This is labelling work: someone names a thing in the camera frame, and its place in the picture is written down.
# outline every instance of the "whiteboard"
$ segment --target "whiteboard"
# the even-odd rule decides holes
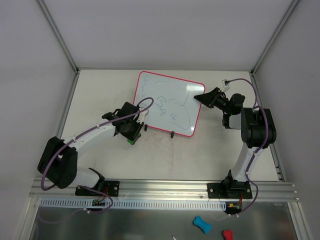
[[[152,128],[191,137],[195,133],[201,108],[201,103],[194,96],[203,94],[205,90],[205,85],[199,82],[142,71],[133,104],[152,97],[154,103],[149,108],[144,123]],[[146,107],[148,103],[146,100],[140,106]]]

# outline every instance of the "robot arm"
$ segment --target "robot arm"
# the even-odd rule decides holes
[[[134,144],[141,136],[140,130],[144,125],[143,121],[147,113],[147,111],[141,112],[141,110],[142,108],[126,102],[121,109],[116,109],[114,112],[108,112],[102,116],[103,119],[113,121],[112,124],[90,128],[77,137],[72,136],[66,139],[52,137],[46,144],[37,167],[38,171],[44,174],[53,156],[64,147],[53,160],[45,177],[60,189],[69,185],[80,185],[102,191],[105,178],[92,168],[78,167],[78,158],[96,144],[117,134],[123,135],[128,142]]]
[[[252,199],[249,177],[259,156],[269,144],[273,144],[277,137],[274,121],[269,109],[264,108],[267,120],[268,138],[266,137],[266,123],[261,110],[243,107],[245,97],[234,94],[230,100],[218,87],[213,91],[194,96],[196,100],[208,108],[217,107],[223,111],[222,125],[226,128],[241,129],[242,149],[234,167],[229,170],[221,183],[211,186],[214,189],[210,198],[236,199],[241,195],[244,199]]]

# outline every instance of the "red toy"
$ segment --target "red toy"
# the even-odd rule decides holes
[[[225,240],[234,240],[234,234],[231,230],[225,230],[222,232]]]

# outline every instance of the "metal frame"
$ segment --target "metal frame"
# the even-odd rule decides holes
[[[51,28],[54,37],[61,46],[63,53],[65,54],[69,64],[74,70],[75,76],[70,86],[70,91],[67,96],[63,112],[61,114],[58,127],[56,129],[56,136],[61,137],[62,132],[67,120],[69,108],[72,102],[72,98],[77,86],[79,78],[79,68],[77,67],[61,33],[50,14],[50,11],[45,4],[44,0],[35,0],[38,4],[41,12],[43,13],[49,27]],[[253,70],[251,71],[251,81],[254,87],[257,89],[258,103],[263,106],[262,100],[259,95],[259,86],[256,79],[256,72],[267,57],[272,46],[281,34],[284,26],[288,22],[292,13],[296,9],[300,0],[292,0],[286,12],[284,13],[281,21],[275,28],[271,38],[268,40],[267,45],[263,49],[259,59],[257,60]],[[305,217],[299,203],[300,199],[298,193],[295,190],[295,185],[290,182],[285,182],[286,175],[283,165],[277,154],[277,147],[273,144],[270,145],[272,157],[275,163],[275,167],[278,169],[279,182],[257,182],[259,187],[258,202],[287,202],[290,209],[292,222],[300,240],[312,239],[310,230],[306,224]],[[134,199],[134,200],[165,200],[165,201],[209,201],[207,195],[207,183],[217,181],[175,181],[175,180],[133,180],[133,179],[121,179],[119,198],[120,199]],[[253,194],[256,193],[256,189],[252,186]],[[51,191],[42,191],[40,188],[40,178],[36,178],[33,182],[32,189],[29,194],[29,201],[27,211],[23,216],[23,224],[18,227],[18,239],[28,239],[30,237],[32,226],[36,218],[39,204],[42,197],[50,198],[79,198],[74,195],[74,187],[67,187],[65,189],[53,188]],[[210,201],[225,201],[227,199],[211,199]]]
[[[44,15],[45,20],[49,24],[49,27],[52,30],[55,39],[57,40],[60,47],[62,48],[62,51],[63,51],[64,55],[66,56],[69,64],[71,65],[73,71],[77,74],[79,69],[75,63],[75,60],[71,56],[71,53],[70,53],[63,37],[61,36],[61,33],[60,33],[54,19],[52,18],[51,13],[49,12],[49,9],[48,9],[46,3],[44,2],[44,0],[35,0],[35,1],[38,4],[42,14]]]
[[[253,76],[258,71],[259,67],[263,63],[263,61],[266,58],[266,56],[268,55],[269,51],[272,49],[272,46],[274,45],[274,43],[278,39],[280,33],[284,29],[285,25],[287,24],[289,18],[291,17],[292,13],[296,9],[296,7],[297,7],[299,2],[300,2],[300,0],[292,0],[292,2],[290,3],[289,7],[286,9],[286,11],[283,14],[280,22],[278,23],[278,25],[276,26],[275,30],[273,31],[269,41],[267,42],[266,46],[264,47],[259,59],[257,60],[256,64],[253,67],[253,70],[252,70]]]
[[[219,183],[220,181],[188,181],[188,180],[135,180],[119,179],[119,198],[132,200],[186,200],[186,201],[208,201],[207,183]],[[50,191],[42,191],[40,187],[41,178],[36,178],[30,191],[30,197],[63,197],[84,198],[75,196],[75,186],[64,189],[54,187]],[[298,202],[299,197],[295,185],[291,182],[257,181],[259,187],[258,202]],[[252,194],[256,188],[251,185]],[[210,199],[210,201],[230,202],[230,199]]]

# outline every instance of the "black mounting plate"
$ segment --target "black mounting plate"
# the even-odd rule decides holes
[[[212,183],[209,182],[206,185],[208,198],[209,199],[239,199],[242,194],[242,199],[252,199],[252,191],[250,184],[248,184],[248,188],[246,191],[239,191],[239,192],[215,192],[215,189],[221,184],[221,182]]]
[[[107,188],[106,194],[108,194],[110,197],[118,197],[119,196],[119,186],[120,182],[119,181],[109,181],[105,180],[103,189]],[[95,193],[92,191],[89,191],[84,188],[76,188],[75,189],[75,195],[76,196],[101,196],[99,193]]]

